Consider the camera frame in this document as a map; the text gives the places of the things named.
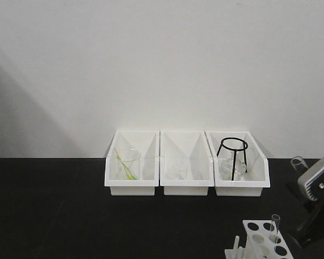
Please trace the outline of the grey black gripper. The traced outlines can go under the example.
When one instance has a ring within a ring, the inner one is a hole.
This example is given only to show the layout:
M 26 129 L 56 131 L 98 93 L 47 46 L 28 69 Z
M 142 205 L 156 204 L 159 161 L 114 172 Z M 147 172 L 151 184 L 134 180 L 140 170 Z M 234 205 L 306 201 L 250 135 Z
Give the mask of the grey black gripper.
M 303 203 L 308 218 L 290 232 L 293 240 L 306 247 L 324 238 L 324 157 L 286 184 L 288 190 Z

